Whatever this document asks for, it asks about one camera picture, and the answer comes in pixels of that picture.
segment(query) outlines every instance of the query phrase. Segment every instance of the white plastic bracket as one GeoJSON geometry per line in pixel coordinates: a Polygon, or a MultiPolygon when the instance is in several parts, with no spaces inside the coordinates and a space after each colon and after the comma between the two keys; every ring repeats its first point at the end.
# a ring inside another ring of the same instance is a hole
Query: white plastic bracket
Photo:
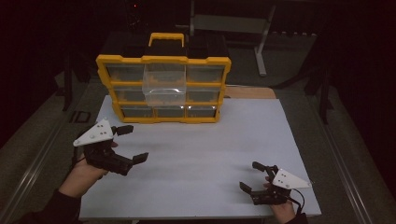
{"type": "Polygon", "coordinates": [[[113,139],[113,131],[110,127],[110,122],[107,118],[102,119],[91,127],[82,136],[73,142],[73,146],[81,147],[92,143],[103,142],[109,139],[113,139]]]}
{"type": "Polygon", "coordinates": [[[312,184],[310,182],[307,182],[283,169],[279,169],[277,171],[272,184],[283,189],[312,188],[312,184]]]}

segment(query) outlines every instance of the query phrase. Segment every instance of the human hand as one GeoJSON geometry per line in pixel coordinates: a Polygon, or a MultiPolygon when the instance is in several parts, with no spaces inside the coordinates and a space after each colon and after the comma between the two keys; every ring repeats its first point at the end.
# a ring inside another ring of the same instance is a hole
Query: human hand
{"type": "MultiPolygon", "coordinates": [[[[117,147],[118,144],[113,142],[111,146],[117,147]]],[[[84,158],[84,154],[82,154],[80,161],[76,163],[66,180],[59,187],[59,192],[73,198],[79,198],[84,195],[98,179],[102,178],[102,176],[107,173],[107,170],[89,165],[84,158]]]]}
{"type": "MultiPolygon", "coordinates": [[[[271,183],[264,184],[266,188],[270,188],[271,185],[271,183]]],[[[287,223],[296,217],[293,203],[290,200],[287,200],[285,203],[282,204],[270,204],[270,208],[273,211],[276,220],[280,224],[287,223]]]]}

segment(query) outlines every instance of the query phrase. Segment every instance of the carrying handle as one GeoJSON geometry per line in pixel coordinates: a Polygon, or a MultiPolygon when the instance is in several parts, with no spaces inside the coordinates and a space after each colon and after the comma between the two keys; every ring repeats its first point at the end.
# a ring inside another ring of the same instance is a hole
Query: carrying handle
{"type": "Polygon", "coordinates": [[[180,40],[181,47],[184,48],[184,35],[183,34],[172,34],[172,33],[152,33],[148,46],[151,47],[151,43],[154,39],[165,39],[165,40],[180,40]]]}

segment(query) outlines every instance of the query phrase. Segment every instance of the person's left hand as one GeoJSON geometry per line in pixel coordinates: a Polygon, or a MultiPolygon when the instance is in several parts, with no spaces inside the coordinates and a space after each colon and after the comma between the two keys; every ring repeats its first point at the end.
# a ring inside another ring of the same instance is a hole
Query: person's left hand
{"type": "MultiPolygon", "coordinates": [[[[116,147],[117,145],[117,143],[113,142],[111,146],[116,147]]],[[[89,165],[87,160],[84,159],[84,154],[82,154],[80,161],[76,163],[66,180],[59,187],[59,191],[67,196],[79,198],[107,173],[107,170],[89,165]]]]}

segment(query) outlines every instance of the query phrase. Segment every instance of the dark background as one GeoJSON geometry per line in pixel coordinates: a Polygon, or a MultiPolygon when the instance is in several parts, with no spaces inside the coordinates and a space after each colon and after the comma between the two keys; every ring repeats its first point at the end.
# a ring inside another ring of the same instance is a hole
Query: dark background
{"type": "MultiPolygon", "coordinates": [[[[8,1],[0,8],[2,109],[0,147],[57,91],[54,77],[64,55],[78,80],[87,82],[111,31],[173,31],[188,25],[190,1],[8,1]]],[[[263,1],[196,1],[196,10],[257,16],[263,1]]],[[[338,90],[393,196],[396,150],[394,1],[297,1],[279,3],[271,30],[318,34],[307,64],[335,51],[331,84],[338,90]]],[[[227,38],[238,38],[228,35],[227,38]]]]}

